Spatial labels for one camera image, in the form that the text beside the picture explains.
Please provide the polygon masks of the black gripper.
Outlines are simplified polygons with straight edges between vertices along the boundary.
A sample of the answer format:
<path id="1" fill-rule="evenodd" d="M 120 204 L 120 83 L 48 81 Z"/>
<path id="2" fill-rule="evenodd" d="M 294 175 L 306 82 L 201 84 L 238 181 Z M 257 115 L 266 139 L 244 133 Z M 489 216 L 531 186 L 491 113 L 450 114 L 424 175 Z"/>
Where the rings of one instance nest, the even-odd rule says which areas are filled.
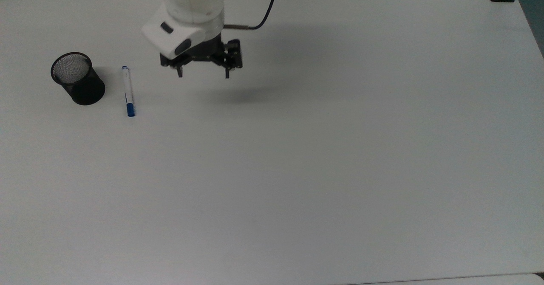
<path id="1" fill-rule="evenodd" d="M 225 78 L 230 78 L 230 72 L 243 67 L 241 42 L 239 39 L 222 42 L 221 34 L 196 44 L 192 39 L 185 39 L 175 48 L 175 58 L 169 59 L 160 55 L 160 63 L 164 68 L 175 70 L 179 78 L 183 77 L 183 61 L 208 61 L 221 64 L 225 70 Z"/>

